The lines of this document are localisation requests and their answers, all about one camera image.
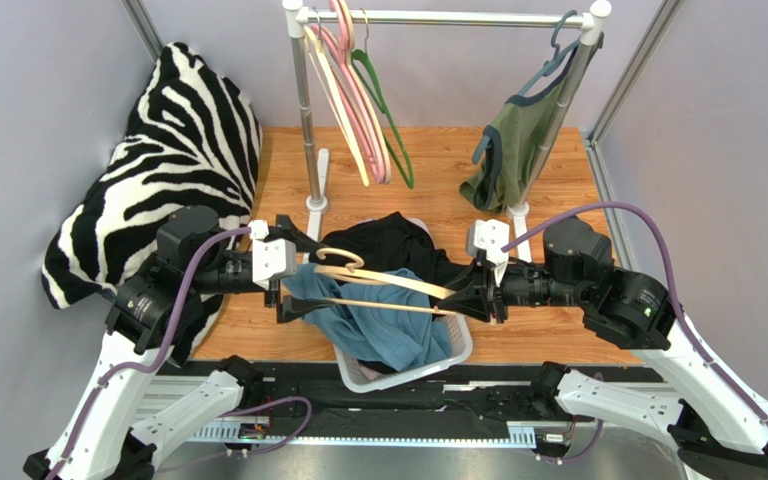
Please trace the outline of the wooden hanger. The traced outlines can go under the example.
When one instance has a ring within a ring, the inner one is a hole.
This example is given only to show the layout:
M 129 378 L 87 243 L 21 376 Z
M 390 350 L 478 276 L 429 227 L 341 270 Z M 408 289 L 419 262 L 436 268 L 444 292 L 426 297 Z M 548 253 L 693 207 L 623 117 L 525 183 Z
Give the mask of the wooden hanger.
M 346 265 L 342 267 L 322 265 L 322 264 L 317 264 L 315 266 L 314 271 L 317 274 L 330 277 L 334 280 L 340 280 L 347 283 L 367 285 L 367 286 L 395 286 L 402 289 L 419 292 L 427 296 L 435 297 L 436 299 L 439 299 L 439 300 L 447 299 L 454 294 L 454 291 L 450 289 L 437 286 L 434 284 L 426 283 L 420 280 L 413 280 L 413 279 L 409 279 L 409 278 L 401 277 L 397 275 L 365 270 L 363 269 L 363 266 L 365 265 L 365 262 L 363 261 L 363 259 L 359 255 L 349 252 L 347 250 L 333 248 L 333 247 L 324 247 L 324 248 L 318 249 L 315 252 L 315 256 L 320 260 L 325 259 L 328 256 L 339 256 L 348 260 Z M 418 307 L 418 306 L 410 306 L 410 305 L 402 305 L 402 304 L 377 303 L 377 302 L 370 302 L 370 301 L 339 299 L 339 298 L 331 298 L 331 297 L 326 297 L 325 300 L 334 304 L 355 306 L 355 307 L 399 310 L 399 311 L 406 311 L 406 312 L 427 313 L 431 315 L 443 315 L 443 316 L 457 315 L 457 312 L 455 311 L 440 309 L 436 306 Z

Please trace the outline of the blue ribbed tank top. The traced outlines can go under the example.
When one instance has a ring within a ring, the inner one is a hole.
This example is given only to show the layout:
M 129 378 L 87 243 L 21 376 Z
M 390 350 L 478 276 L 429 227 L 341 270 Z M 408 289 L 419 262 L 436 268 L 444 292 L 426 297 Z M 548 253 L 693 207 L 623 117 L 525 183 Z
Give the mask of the blue ribbed tank top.
M 425 294 L 395 286 L 339 283 L 317 274 L 315 266 L 302 265 L 295 276 L 283 281 L 293 297 L 431 307 L 431 298 Z M 361 362 L 381 364 L 389 373 L 418 368 L 452 355 L 446 324 L 427 313 L 337 304 L 315 310 L 304 316 L 303 321 L 317 327 L 345 354 Z

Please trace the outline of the pink lilac tank top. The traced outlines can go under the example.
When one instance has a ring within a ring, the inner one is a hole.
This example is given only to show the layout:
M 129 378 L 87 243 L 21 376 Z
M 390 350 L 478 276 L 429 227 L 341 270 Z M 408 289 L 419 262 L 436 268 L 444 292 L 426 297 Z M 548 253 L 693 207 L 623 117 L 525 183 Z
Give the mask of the pink lilac tank top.
M 367 379 L 368 381 L 374 381 L 374 380 L 376 380 L 377 378 L 379 378 L 379 377 L 381 376 L 381 373 L 380 373 L 380 372 L 378 372 L 378 371 L 376 371 L 376 370 L 374 370 L 374 369 L 371 369 L 371 368 L 369 368 L 369 367 L 365 366 L 365 365 L 364 365 L 362 362 L 360 362 L 360 361 L 357 361 L 357 362 L 356 362 L 356 365 L 357 365 L 357 369 L 358 369 L 358 371 L 359 371 L 359 372 L 360 372 L 360 373 L 363 375 L 363 377 L 364 377 L 365 379 Z

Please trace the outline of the olive green tank top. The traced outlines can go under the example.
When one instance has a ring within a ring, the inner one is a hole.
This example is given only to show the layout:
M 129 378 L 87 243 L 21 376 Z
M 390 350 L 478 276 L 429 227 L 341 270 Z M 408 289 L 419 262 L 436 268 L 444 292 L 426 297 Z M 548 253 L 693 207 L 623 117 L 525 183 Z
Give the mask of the olive green tank top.
M 460 185 L 460 194 L 474 208 L 501 213 L 525 202 L 603 42 L 599 36 L 594 45 L 581 47 L 576 40 L 557 50 L 484 127 L 472 155 L 479 169 Z

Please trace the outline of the green hanger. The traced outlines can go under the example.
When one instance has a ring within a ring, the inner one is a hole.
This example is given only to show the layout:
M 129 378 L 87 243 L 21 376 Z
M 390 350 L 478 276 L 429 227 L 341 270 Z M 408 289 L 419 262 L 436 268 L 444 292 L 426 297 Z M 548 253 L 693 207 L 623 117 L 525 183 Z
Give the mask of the green hanger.
M 361 84 L 366 93 L 370 95 L 372 103 L 378 112 L 384 116 L 390 130 L 390 135 L 384 135 L 384 145 L 387 149 L 390 161 L 396 166 L 406 187 L 413 189 L 415 187 L 415 173 L 411 157 L 403 142 L 399 128 L 393 119 L 392 113 L 387 105 L 383 95 L 383 90 L 373 63 L 368 54 L 368 40 L 370 36 L 369 18 L 365 9 L 361 9 L 365 26 L 365 37 L 363 48 L 355 48 L 351 52 L 352 67 L 360 75 Z

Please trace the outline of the pink plastic hanger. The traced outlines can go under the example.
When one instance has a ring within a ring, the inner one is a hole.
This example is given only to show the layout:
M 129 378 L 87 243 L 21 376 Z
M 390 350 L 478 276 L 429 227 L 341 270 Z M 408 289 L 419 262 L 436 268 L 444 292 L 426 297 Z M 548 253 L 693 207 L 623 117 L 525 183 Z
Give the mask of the pink plastic hanger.
M 351 62 L 355 33 L 349 8 L 344 1 L 331 1 L 336 33 L 318 24 L 316 31 L 322 49 L 330 55 L 329 85 L 332 109 L 343 133 L 361 181 L 386 184 L 391 180 L 390 157 L 373 105 Z

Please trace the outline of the beige hanger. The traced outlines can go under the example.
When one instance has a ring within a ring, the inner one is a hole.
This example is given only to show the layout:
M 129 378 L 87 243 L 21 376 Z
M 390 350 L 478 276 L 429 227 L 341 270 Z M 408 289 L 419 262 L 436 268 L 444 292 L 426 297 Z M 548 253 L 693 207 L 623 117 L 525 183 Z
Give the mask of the beige hanger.
M 355 31 L 350 10 L 345 1 L 330 1 L 335 13 L 338 34 L 333 40 L 333 59 L 343 79 L 349 100 L 355 107 L 363 136 L 368 142 L 367 170 L 370 179 L 376 184 L 389 184 L 392 179 L 392 167 L 384 135 L 370 95 L 361 84 L 360 75 L 355 72 L 351 62 L 351 52 L 355 47 Z

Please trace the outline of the cream white hanger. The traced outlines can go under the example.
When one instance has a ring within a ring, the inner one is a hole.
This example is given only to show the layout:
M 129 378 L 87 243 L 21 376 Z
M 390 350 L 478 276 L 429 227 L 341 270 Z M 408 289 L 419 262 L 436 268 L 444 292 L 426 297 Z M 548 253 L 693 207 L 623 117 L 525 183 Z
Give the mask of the cream white hanger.
M 368 142 L 363 136 L 355 107 L 349 100 L 347 88 L 338 78 L 336 68 L 326 53 L 324 37 L 319 27 L 306 26 L 304 35 L 308 46 L 308 56 L 313 61 L 316 76 L 326 95 L 337 125 L 357 166 L 361 183 L 370 186 L 370 174 L 367 170 Z

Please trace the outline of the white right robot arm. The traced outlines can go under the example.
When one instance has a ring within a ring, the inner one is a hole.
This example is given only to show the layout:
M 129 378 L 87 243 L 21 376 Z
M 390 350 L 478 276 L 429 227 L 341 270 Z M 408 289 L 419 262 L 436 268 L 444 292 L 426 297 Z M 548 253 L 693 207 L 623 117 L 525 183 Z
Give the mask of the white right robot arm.
M 492 222 L 472 226 L 471 264 L 449 284 L 441 309 L 503 322 L 512 307 L 577 307 L 588 330 L 672 389 L 647 394 L 545 362 L 527 394 L 534 407 L 635 431 L 710 479 L 768 479 L 768 400 L 709 351 L 672 288 L 617 266 L 610 239 L 576 216 L 547 224 L 540 263 L 509 259 L 499 240 Z

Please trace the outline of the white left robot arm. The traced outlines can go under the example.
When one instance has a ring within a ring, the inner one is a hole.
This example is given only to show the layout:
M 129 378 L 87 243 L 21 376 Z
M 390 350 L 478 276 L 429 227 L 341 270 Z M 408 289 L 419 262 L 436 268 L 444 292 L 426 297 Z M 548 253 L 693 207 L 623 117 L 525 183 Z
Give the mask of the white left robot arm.
M 267 418 L 272 403 L 262 372 L 230 356 L 179 400 L 137 420 L 153 378 L 205 315 L 207 294 L 260 293 L 290 320 L 280 283 L 293 276 L 297 255 L 321 243 L 285 215 L 225 230 L 206 206 L 174 212 L 156 235 L 151 262 L 120 288 L 92 377 L 57 442 L 30 455 L 32 479 L 150 479 L 161 464 L 208 423 L 226 416 Z

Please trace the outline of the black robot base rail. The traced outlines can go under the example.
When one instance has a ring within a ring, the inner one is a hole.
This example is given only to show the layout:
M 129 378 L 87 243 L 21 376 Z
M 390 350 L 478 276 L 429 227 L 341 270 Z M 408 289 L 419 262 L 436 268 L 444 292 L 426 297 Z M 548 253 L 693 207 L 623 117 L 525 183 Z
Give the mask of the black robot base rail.
M 457 365 L 368 393 L 344 385 L 334 363 L 261 362 L 263 381 L 246 400 L 261 413 L 198 427 L 194 440 L 268 445 L 296 432 L 299 444 L 526 448 L 588 442 L 597 425 L 531 392 L 536 364 Z

